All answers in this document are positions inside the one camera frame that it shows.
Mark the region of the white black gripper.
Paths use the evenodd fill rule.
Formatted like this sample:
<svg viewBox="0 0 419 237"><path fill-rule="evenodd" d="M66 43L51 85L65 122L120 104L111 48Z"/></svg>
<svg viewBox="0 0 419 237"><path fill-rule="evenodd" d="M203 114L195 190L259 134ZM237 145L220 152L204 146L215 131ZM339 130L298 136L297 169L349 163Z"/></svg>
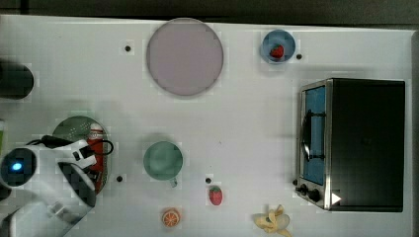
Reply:
<svg viewBox="0 0 419 237"><path fill-rule="evenodd" d="M71 144L54 148L53 151L57 162L74 164L81 169L97 163L94 151L86 140L78 140Z"/></svg>

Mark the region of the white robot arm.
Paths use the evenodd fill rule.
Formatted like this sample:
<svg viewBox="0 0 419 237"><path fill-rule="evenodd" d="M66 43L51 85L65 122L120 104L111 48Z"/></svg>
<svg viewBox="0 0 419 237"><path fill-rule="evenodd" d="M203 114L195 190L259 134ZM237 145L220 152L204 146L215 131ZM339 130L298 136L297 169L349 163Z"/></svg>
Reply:
<svg viewBox="0 0 419 237"><path fill-rule="evenodd" d="M1 184L33 199L2 220L1 237L63 237L96 204L94 184L85 173L95 164L84 140L9 152L1 161Z"/></svg>

